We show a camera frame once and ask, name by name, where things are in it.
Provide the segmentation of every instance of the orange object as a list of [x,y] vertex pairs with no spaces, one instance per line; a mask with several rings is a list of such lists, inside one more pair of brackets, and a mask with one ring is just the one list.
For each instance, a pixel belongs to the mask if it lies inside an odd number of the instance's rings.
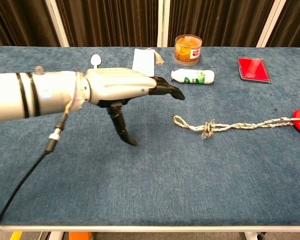
[[174,59],[184,66],[195,65],[199,61],[202,40],[195,35],[177,36],[174,43]]
[[69,240],[90,240],[91,237],[92,237],[92,233],[89,231],[69,232]]

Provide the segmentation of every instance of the rope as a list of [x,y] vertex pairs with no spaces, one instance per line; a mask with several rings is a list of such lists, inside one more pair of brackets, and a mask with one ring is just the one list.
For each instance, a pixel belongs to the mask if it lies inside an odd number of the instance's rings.
[[275,127],[283,127],[283,126],[293,126],[294,123],[292,121],[300,121],[299,118],[288,118],[288,117],[281,117],[276,119],[267,120],[260,123],[234,123],[234,124],[220,124],[215,123],[214,119],[210,122],[205,122],[204,125],[200,126],[191,126],[188,123],[186,123],[185,120],[183,120],[182,117],[175,115],[172,117],[175,124],[177,124],[179,127],[190,129],[195,132],[202,132],[201,137],[203,139],[210,138],[214,132],[222,132],[226,131],[228,129],[256,129],[256,128],[275,128]]

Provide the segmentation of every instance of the cable connector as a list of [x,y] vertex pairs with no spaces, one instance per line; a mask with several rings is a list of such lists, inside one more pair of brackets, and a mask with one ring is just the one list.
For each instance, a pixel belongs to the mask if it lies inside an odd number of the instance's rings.
[[67,118],[68,118],[68,114],[63,113],[61,120],[54,126],[55,130],[53,133],[50,134],[48,143],[45,147],[45,151],[47,152],[47,154],[50,154],[54,151],[54,149],[57,145],[57,142],[60,139],[60,133],[65,128],[65,123],[66,123]]

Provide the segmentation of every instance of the plastic bottle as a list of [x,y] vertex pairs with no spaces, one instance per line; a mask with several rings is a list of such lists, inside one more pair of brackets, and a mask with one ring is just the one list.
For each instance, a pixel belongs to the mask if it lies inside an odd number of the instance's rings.
[[178,69],[171,72],[171,78],[179,83],[186,84],[211,84],[215,73],[211,70]]

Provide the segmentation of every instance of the white robotic arm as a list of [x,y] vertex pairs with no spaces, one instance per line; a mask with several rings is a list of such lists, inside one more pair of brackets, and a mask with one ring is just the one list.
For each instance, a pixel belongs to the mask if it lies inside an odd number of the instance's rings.
[[81,72],[0,73],[0,121],[75,111],[84,102],[107,108],[120,138],[136,146],[128,135],[122,105],[145,95],[171,94],[184,100],[182,92],[161,77],[148,77],[128,68],[92,68]]

